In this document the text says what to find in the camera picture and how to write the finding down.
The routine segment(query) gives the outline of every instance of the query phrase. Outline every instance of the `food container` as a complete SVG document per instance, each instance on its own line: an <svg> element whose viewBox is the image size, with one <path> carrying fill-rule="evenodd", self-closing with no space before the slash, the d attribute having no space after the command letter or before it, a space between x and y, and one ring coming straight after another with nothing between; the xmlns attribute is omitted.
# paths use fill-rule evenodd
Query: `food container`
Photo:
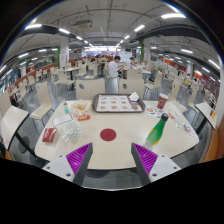
<svg viewBox="0 0 224 224"><path fill-rule="evenodd" d="M87 113L91 108L91 101L79 100L72 104L70 113L73 117L80 117Z"/></svg>

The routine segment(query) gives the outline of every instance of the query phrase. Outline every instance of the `paper cup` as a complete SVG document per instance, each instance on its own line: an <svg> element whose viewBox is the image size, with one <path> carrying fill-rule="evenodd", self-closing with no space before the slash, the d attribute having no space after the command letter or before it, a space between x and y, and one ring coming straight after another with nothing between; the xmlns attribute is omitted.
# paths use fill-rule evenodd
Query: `paper cup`
<svg viewBox="0 0 224 224"><path fill-rule="evenodd" d="M168 100L168 96L163 93L160 93L157 108L162 110L164 108L167 100Z"/></svg>

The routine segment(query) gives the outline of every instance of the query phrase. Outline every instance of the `floor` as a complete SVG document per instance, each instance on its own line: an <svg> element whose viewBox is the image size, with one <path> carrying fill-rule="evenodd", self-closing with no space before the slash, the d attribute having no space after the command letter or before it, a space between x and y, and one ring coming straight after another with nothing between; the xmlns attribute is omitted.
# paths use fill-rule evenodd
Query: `floor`
<svg viewBox="0 0 224 224"><path fill-rule="evenodd" d="M87 75L93 75L92 71L89 71ZM53 109L55 110L59 103L63 100L67 100L67 90L66 88L58 88L56 89L55 93L53 92L53 84L51 83L50 77L44 78L43 80L40 80L39 82L48 82L49 91L52 97L52 100L54 102ZM106 93L117 93L118 87L117 87L117 80L110 80L110 82L106 82ZM169 95L171 92L170 86L172 83L170 83L167 80L162 80L161 88L159 90L160 93L164 93ZM187 92L184 92L182 88L180 87L180 91L178 94L177 101L181 103L182 105L188 107L188 100L189 100L190 94ZM203 102L204 95L201 91L198 91L198 95L195 100L195 104ZM76 100L76 93L75 90L69 91L69 100ZM154 91L151 91L147 94L146 100L158 100L157 93ZM40 103L36 94L36 90L34 89L30 93L28 93L24 99L24 106L22 109L27 110L29 113L32 113L37 107L39 107ZM46 124L52 115L52 111L48 113L43 118L43 122ZM186 118L191 123L193 121L195 112L193 110L190 110ZM197 127L200 122L202 121L202 115L198 116L197 122L193 125L193 127ZM43 124L41 121L35 121L37 130L35 129L35 126L33 124L33 121L28 118L23 125L21 126L19 130L19 134L22 137L28 137L29 139L29 145L31 148L34 149L35 144L39 138L39 133L41 133L44 129ZM203 154L206 144L208 141L208 137L211 136L211 126L209 124L205 125L204 129L202 130L203 138L200 140L200 143L194 147L194 149L188 150L185 153L182 153L174 158L173 161L179 165L181 168L188 167L193 164L197 164L200 161L201 155ZM14 138L12 145L10 147L10 154L11 156L18 162L30 164L30 154L29 152L21 153L19 150L19 142L16 138ZM139 179L139 175L137 173L136 168L130 169L130 170L114 170L114 171L91 171L87 170L87 174L84 178L83 187L86 188L93 188L93 189L105 189L105 190L122 190L122 189L130 189L130 188L139 188L141 187L141 182Z"/></svg>

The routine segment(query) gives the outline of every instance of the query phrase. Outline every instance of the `white tabletop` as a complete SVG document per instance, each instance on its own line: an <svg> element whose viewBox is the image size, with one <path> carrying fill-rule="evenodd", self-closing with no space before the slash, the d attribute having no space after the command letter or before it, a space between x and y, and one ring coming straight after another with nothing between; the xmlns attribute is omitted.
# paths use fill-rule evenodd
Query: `white tabletop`
<svg viewBox="0 0 224 224"><path fill-rule="evenodd" d="M1 120L1 131L6 149L9 148L15 132L28 115L29 113L27 111L14 106L11 106L5 113Z"/></svg>
<svg viewBox="0 0 224 224"><path fill-rule="evenodd" d="M206 117L208 122L212 125L213 129L215 129L217 123L217 114L215 115L215 118L210 116L212 108L206 102L196 104L195 107Z"/></svg>
<svg viewBox="0 0 224 224"><path fill-rule="evenodd" d="M71 71L75 71L75 70L78 70L78 69L81 69L81 67L71 67L71 68L65 69L65 71L66 72L71 72Z"/></svg>
<svg viewBox="0 0 224 224"><path fill-rule="evenodd" d="M74 101L67 101L68 107ZM144 101L147 105L157 106L157 101ZM178 111L172 103L166 103L164 109ZM64 114L62 104L58 106L52 117ZM93 155L89 162L89 169L126 169L136 167L131 154L131 143L142 145L151 129L159 122L142 113L97 113L91 109L90 120L80 121L83 136L77 142L67 142L61 139L62 126L57 126L57 132L53 143L42 142L43 132L35 147L37 156L46 160L53 160L59 155L67 155L75 149L93 143ZM180 118L190 126L185 117L179 112ZM52 127L51 119L46 128ZM102 130L111 128L116 131L117 137L111 142L101 139ZM166 154L169 157L176 156L199 143L198 137L190 140L188 133L175 126L175 121L169 118L159 144L153 149L155 153Z"/></svg>

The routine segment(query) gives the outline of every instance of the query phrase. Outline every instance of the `green bottle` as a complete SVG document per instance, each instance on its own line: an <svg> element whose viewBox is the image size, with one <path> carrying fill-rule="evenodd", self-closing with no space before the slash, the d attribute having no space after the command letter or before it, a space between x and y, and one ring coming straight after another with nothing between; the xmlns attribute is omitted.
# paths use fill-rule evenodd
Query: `green bottle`
<svg viewBox="0 0 224 224"><path fill-rule="evenodd" d="M168 114L166 113L162 114L158 124L150 131L148 137L145 140L143 147L147 148L148 150L152 150L154 146L158 144L158 142L160 141L162 137L163 129L168 118L169 118Z"/></svg>

